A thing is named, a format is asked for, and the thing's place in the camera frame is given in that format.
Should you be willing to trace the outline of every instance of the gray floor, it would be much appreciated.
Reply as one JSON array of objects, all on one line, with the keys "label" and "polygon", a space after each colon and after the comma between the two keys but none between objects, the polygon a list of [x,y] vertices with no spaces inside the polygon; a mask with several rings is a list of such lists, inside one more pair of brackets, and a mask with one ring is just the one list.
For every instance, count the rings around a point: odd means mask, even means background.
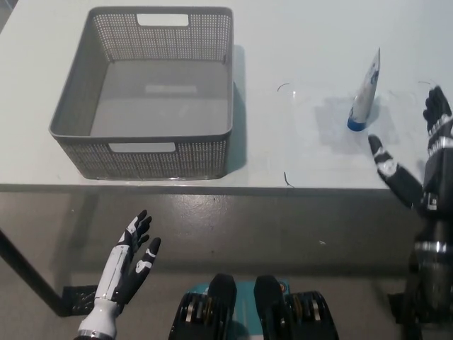
[{"label": "gray floor", "polygon": [[[329,198],[320,198],[328,207]],[[141,209],[163,239],[152,274],[118,320],[118,339],[166,339],[182,294],[216,272],[264,273],[292,291],[320,290],[341,339],[400,339],[387,293],[402,290],[413,225],[382,223],[374,201],[356,217],[316,199],[214,195],[0,193],[0,226],[60,290],[96,283],[111,246]],[[400,211],[393,199],[386,220]],[[80,317],[60,319],[0,261],[0,339],[72,339]]]}]

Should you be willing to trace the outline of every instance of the blue tube cap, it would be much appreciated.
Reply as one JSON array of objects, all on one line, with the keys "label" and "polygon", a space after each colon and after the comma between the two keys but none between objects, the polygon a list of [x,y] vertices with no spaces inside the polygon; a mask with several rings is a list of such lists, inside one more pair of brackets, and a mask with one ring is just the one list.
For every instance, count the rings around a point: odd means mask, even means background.
[{"label": "blue tube cap", "polygon": [[348,128],[352,131],[362,131],[367,127],[366,123],[357,123],[352,119],[348,119]]}]

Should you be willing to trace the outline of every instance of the table leg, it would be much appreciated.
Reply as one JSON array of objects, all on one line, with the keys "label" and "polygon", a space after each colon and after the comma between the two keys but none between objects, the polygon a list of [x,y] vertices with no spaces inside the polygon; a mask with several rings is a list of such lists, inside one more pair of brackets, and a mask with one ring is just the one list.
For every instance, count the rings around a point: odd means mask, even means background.
[{"label": "table leg", "polygon": [[87,315],[93,309],[97,286],[64,287],[59,296],[1,230],[0,256],[59,317]]}]

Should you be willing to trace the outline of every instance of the metal rod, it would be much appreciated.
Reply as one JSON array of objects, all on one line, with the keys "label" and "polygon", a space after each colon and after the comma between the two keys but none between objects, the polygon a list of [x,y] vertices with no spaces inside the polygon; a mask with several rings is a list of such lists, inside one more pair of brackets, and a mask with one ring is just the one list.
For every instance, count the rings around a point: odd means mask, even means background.
[{"label": "metal rod", "polygon": [[42,278],[1,229],[0,256],[25,281],[25,283],[38,294],[56,315],[59,317],[71,315],[69,306],[65,305],[63,299],[44,280],[44,278]]}]

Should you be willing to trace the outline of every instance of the basket handle hole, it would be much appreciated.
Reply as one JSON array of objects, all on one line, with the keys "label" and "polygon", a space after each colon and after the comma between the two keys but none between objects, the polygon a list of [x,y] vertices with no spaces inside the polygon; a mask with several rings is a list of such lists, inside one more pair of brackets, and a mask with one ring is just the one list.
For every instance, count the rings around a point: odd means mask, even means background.
[{"label": "basket handle hole", "polygon": [[137,14],[141,26],[189,26],[187,14]]},{"label": "basket handle hole", "polygon": [[110,143],[113,152],[128,154],[149,154],[158,152],[175,152],[175,143]]}]

